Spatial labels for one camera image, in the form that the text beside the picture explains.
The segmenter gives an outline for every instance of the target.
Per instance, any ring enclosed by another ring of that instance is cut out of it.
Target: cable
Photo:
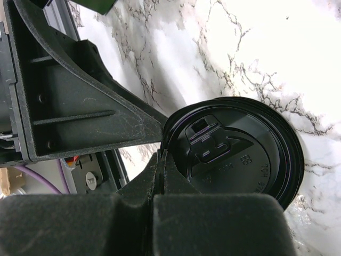
[[[46,180],[43,176],[41,176],[39,173],[31,170],[30,168],[26,166],[16,166],[16,169],[30,175],[31,177],[35,178],[37,181],[41,182],[45,186],[49,187],[50,190],[52,190],[55,194],[62,194],[51,182]]]
[[[68,187],[68,183],[66,182],[66,178],[65,178],[65,175],[64,175],[64,172],[63,172],[62,162],[61,162],[60,159],[57,159],[57,167],[58,167],[60,178],[62,179],[62,183],[63,183],[63,187],[65,189],[65,193],[69,194],[70,193],[70,189]]]

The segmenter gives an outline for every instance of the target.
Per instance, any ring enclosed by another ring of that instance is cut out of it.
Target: white marble surface
[[[71,6],[114,79],[164,114],[229,95],[282,113],[306,161],[285,212],[298,255],[341,254],[341,4],[119,0],[105,17]],[[130,177],[157,148],[121,150]]]

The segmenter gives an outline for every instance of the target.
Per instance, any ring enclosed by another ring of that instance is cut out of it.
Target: lid
[[[285,209],[304,173],[299,140],[288,122],[256,100],[227,97],[173,114],[161,149],[202,193],[266,193]]]

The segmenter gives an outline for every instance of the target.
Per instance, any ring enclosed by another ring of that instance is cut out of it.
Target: black plastic part
[[[303,179],[294,130],[275,110],[248,98],[179,110],[166,123],[161,149],[202,193],[265,193],[286,209]]]
[[[95,45],[49,27],[29,0],[4,5],[15,75],[7,81],[1,74],[24,162],[161,140],[166,117],[111,78]]]
[[[296,255],[273,198],[199,194],[172,166],[171,154],[158,152],[116,194],[0,201],[0,254]]]

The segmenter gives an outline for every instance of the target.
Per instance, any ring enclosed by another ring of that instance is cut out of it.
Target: purple cable
[[[58,171],[59,171],[60,178],[62,179],[63,187],[65,189],[65,193],[69,194],[70,193],[70,189],[69,189],[68,184],[66,182],[66,178],[65,178],[65,175],[64,175],[64,172],[63,172],[62,162],[61,162],[60,159],[57,159],[57,166],[58,166]]]
[[[31,170],[30,168],[26,166],[16,166],[16,169],[30,175],[31,177],[35,178],[37,181],[41,182],[42,184],[46,185],[49,187],[50,190],[52,190],[55,194],[62,194],[51,182],[46,180],[43,176],[41,176],[39,173]]]

